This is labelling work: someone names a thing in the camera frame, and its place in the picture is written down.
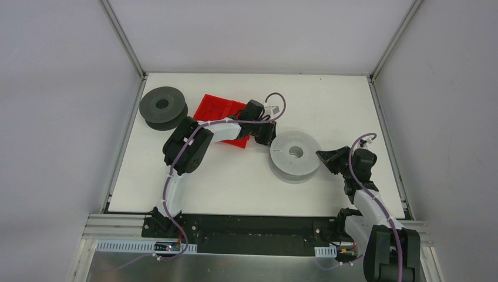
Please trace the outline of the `red two-compartment bin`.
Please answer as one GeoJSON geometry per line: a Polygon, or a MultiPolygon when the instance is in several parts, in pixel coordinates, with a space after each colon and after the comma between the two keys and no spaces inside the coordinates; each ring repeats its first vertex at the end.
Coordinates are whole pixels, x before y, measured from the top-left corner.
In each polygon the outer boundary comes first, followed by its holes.
{"type": "Polygon", "coordinates": [[[245,106],[245,103],[205,94],[193,115],[193,119],[202,122],[220,120],[235,115],[245,106]]]}

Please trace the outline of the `black cable spool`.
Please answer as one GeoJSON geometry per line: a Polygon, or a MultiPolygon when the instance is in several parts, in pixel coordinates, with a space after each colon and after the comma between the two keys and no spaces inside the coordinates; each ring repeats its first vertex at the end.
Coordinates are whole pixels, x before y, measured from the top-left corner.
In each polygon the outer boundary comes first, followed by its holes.
{"type": "Polygon", "coordinates": [[[139,104],[139,113],[146,124],[158,131],[174,129],[188,111],[183,93],[171,86],[152,89],[142,97],[139,104]]]}

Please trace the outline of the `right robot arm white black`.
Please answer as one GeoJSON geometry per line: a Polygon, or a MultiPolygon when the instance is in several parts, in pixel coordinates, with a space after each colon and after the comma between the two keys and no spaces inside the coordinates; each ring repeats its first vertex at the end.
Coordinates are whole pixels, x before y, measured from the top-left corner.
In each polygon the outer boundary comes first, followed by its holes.
{"type": "Polygon", "coordinates": [[[353,209],[341,209],[332,225],[336,238],[356,243],[366,281],[420,281],[420,235],[393,218],[371,180],[376,154],[366,148],[316,152],[333,174],[341,174],[353,209]]]}

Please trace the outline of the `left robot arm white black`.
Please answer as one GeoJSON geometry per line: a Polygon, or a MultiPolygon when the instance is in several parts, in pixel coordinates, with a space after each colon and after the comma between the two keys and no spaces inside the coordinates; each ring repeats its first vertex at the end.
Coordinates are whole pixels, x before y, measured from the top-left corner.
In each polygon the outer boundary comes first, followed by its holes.
{"type": "Polygon", "coordinates": [[[285,110],[251,100],[223,119],[199,121],[185,117],[163,146],[166,181],[160,201],[152,210],[158,232],[169,238],[180,230],[175,218],[181,213],[182,178],[199,167],[212,143],[253,136],[257,143],[267,146],[275,139],[276,121],[285,110]]]}

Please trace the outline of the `white translucent cable spool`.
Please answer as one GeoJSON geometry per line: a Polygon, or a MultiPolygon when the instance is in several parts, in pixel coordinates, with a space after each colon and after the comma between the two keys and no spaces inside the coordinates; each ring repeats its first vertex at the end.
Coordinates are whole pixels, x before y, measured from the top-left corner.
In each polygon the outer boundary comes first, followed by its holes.
{"type": "Polygon", "coordinates": [[[321,161],[320,144],[309,134],[291,130],[278,134],[270,145],[269,166],[280,180],[300,184],[309,181],[321,161]]]}

